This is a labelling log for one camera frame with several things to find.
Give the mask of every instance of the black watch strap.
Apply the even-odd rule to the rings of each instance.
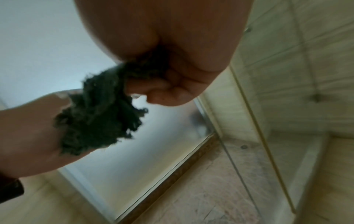
[[[25,193],[18,179],[7,178],[0,174],[0,203],[11,200]]]

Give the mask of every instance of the watch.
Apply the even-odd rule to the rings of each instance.
[[[20,180],[0,174],[0,203],[19,197],[25,193]]]

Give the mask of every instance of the green cloth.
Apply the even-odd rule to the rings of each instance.
[[[132,105],[124,93],[128,78],[163,77],[168,53],[157,47],[134,61],[120,64],[83,82],[83,93],[70,95],[71,106],[55,118],[57,128],[65,128],[62,153],[80,155],[87,150],[107,147],[120,138],[132,138],[148,110]]]

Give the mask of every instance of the skin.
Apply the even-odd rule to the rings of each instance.
[[[158,44],[170,53],[163,79],[129,80],[127,94],[164,106],[201,94],[228,66],[252,0],[75,0],[93,40],[113,59],[129,60]],[[85,155],[60,156],[53,118],[69,100],[47,95],[0,111],[0,173],[12,178],[51,171]]]

